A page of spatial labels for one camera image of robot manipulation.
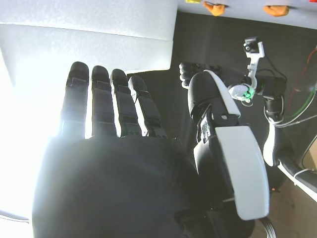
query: small black camera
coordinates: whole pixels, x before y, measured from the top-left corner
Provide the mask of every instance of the small black camera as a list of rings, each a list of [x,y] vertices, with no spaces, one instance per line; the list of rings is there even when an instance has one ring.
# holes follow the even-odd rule
[[[247,39],[244,40],[245,43],[243,45],[243,50],[247,53],[251,53],[251,54],[256,54],[259,53],[259,47],[258,47],[258,42],[259,42],[259,38],[258,37],[249,37]]]

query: brown floor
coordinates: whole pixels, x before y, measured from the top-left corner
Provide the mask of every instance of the brown floor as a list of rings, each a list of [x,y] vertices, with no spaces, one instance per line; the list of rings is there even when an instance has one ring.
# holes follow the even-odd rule
[[[317,142],[304,159],[307,168],[316,169]],[[317,203],[300,188],[287,180],[280,192],[272,194],[269,218],[278,238],[316,238]],[[265,238],[266,232],[260,222],[256,223],[251,238]]]

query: black surface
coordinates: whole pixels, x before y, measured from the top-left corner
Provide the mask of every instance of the black surface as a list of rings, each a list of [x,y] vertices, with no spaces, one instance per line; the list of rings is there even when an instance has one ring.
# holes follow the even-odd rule
[[[204,64],[219,64],[222,79],[226,83],[239,83],[246,72],[250,59],[246,58],[243,43],[247,37],[259,36],[264,43],[265,53],[275,67],[288,77],[286,104],[295,81],[300,77],[309,53],[317,45],[317,31],[293,26],[248,21],[242,19],[212,17],[189,13],[178,13],[176,19],[172,63],[170,70],[139,73],[158,106],[162,124],[169,138],[177,137],[192,152],[196,145],[196,127],[187,106],[187,90],[181,87],[179,64],[182,61]],[[317,55],[313,56],[305,77],[293,97],[293,114],[305,102],[309,88],[316,83]],[[266,59],[260,59],[259,69],[272,69]],[[261,75],[271,76],[263,71]],[[237,105],[241,111],[241,123],[249,123],[263,148],[268,133],[268,123],[263,114],[263,99],[254,97],[251,108]],[[316,102],[312,103],[303,118],[317,114]],[[294,147],[294,159],[299,162],[317,133],[317,119],[286,128]],[[279,186],[285,176],[277,168],[267,168],[270,186]]]

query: black finger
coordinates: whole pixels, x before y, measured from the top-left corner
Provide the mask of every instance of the black finger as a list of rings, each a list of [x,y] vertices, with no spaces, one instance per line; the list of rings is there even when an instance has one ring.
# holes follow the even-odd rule
[[[120,69],[111,73],[112,99],[114,109],[114,122],[119,137],[127,135],[141,135],[138,115],[135,110],[131,91],[128,88],[128,78]]]
[[[67,78],[60,113],[60,135],[75,138],[85,137],[88,85],[88,66],[82,62],[73,63]]]
[[[116,136],[108,71],[95,66],[91,76],[93,93],[92,136]]]
[[[152,100],[143,79],[139,76],[130,77],[129,88],[135,103],[142,135],[167,138],[161,125],[159,110]]]

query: black mat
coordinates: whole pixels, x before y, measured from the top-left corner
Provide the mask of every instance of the black mat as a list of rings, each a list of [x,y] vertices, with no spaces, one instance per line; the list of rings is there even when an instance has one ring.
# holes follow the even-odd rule
[[[249,59],[242,49],[244,39],[259,36],[266,54],[275,66],[288,77],[285,94],[286,104],[295,81],[300,77],[309,53],[317,45],[317,30],[286,25],[248,21],[225,17],[178,13],[176,19],[172,63],[170,70],[139,73],[162,117],[163,126],[169,138],[178,137],[191,152],[196,145],[196,127],[189,117],[187,90],[181,87],[179,63],[219,64],[223,69],[223,79],[240,82],[246,72]],[[305,77],[301,78],[299,92],[293,96],[293,114],[306,101],[309,88],[317,81],[317,54],[312,57]],[[259,68],[270,68],[266,59],[261,59]],[[254,105],[247,108],[237,102],[242,123],[250,123],[257,141],[263,148],[268,132],[268,123],[263,114],[263,99],[255,96]],[[302,118],[317,114],[316,100]],[[290,137],[295,160],[300,161],[307,146],[317,134],[317,119],[285,129]],[[276,168],[268,168],[271,187],[281,184],[285,176]]]

